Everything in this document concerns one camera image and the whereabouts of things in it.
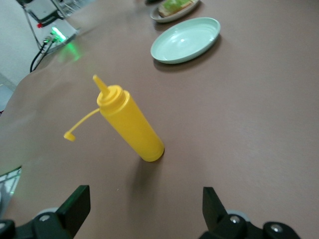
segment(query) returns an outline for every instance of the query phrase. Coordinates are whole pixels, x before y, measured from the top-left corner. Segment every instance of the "bottle body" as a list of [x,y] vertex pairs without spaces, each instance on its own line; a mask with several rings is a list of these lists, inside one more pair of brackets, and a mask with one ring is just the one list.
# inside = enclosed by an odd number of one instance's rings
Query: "bottle body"
[[122,91],[123,100],[115,107],[104,107],[99,102],[101,115],[145,161],[153,162],[164,153],[164,144],[152,129],[128,91]]

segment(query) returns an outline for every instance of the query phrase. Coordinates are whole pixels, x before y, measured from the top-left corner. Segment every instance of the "green light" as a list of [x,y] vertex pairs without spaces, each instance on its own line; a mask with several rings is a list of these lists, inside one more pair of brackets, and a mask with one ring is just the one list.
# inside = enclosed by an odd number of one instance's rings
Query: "green light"
[[52,27],[52,31],[59,37],[60,42],[66,40],[66,37],[59,31],[58,28]]

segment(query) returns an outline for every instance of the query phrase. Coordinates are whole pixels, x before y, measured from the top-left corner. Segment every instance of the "plate with food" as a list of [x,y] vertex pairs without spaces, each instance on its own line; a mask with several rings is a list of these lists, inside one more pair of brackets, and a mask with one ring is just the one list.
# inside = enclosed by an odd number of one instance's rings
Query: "plate with food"
[[166,64],[192,60],[215,43],[219,32],[220,23],[210,17],[183,21],[163,32],[154,41],[151,55]]
[[175,21],[193,11],[200,0],[165,0],[150,14],[150,17],[161,23]]

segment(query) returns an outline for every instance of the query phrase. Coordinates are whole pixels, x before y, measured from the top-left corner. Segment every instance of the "light green plate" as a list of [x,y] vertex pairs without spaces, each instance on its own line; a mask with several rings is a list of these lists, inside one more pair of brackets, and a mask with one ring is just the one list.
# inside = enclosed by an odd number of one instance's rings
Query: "light green plate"
[[207,51],[219,32],[220,24],[213,18],[198,17],[181,22],[155,40],[151,55],[166,64],[189,61]]

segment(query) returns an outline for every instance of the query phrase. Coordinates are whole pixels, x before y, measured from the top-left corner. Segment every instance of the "plate rim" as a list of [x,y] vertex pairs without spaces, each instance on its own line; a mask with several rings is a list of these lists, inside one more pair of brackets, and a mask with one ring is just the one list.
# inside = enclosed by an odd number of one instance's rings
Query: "plate rim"
[[158,13],[159,11],[159,5],[157,5],[150,13],[150,17],[151,19],[153,19],[154,21],[160,22],[160,23],[168,23],[171,21],[175,21],[181,17],[184,16],[185,12],[187,12],[188,10],[192,10],[195,9],[195,7],[200,3],[201,0],[192,0],[192,4],[187,6],[186,8],[182,9],[181,11],[178,11],[176,13],[174,13],[173,15],[167,16],[167,17],[161,17],[159,14],[158,16],[160,18],[154,18],[153,15],[155,12]]
[[[211,43],[208,43],[207,45],[205,45],[205,46],[202,47],[201,49],[197,50],[195,53],[192,53],[192,54],[189,54],[189,55],[185,55],[185,56],[183,56],[183,57],[176,58],[176,59],[172,59],[172,60],[160,60],[160,59],[158,59],[157,57],[154,56],[153,52],[154,52],[155,44],[156,44],[157,41],[159,41],[159,39],[161,38],[161,36],[162,36],[164,33],[168,32],[168,31],[170,31],[170,30],[172,30],[172,29],[174,29],[174,28],[176,28],[176,27],[180,27],[180,25],[186,24],[186,23],[189,22],[189,21],[194,21],[194,20],[198,20],[198,19],[209,19],[209,20],[213,20],[213,21],[215,21],[215,22],[217,23],[217,31],[216,31],[216,33],[215,33],[215,35],[214,35],[214,36],[215,36],[215,37],[214,37],[214,40],[213,40]],[[216,19],[214,19],[214,18],[212,18],[212,17],[196,17],[196,18],[188,19],[188,20],[186,20],[186,21],[180,22],[180,23],[178,23],[178,24],[176,24],[176,25],[170,27],[169,29],[167,29],[166,31],[164,31],[161,35],[159,35],[159,36],[155,39],[155,41],[153,42],[153,44],[152,44],[152,46],[151,46],[151,56],[152,56],[155,60],[157,60],[157,61],[159,61],[159,62],[162,62],[162,63],[165,63],[165,64],[178,64],[178,63],[183,63],[183,62],[192,60],[192,59],[196,58],[197,56],[203,54],[205,51],[207,51],[207,50],[215,43],[215,41],[216,41],[216,39],[218,38],[219,34],[220,34],[220,23],[219,23],[218,20],[216,20]]]

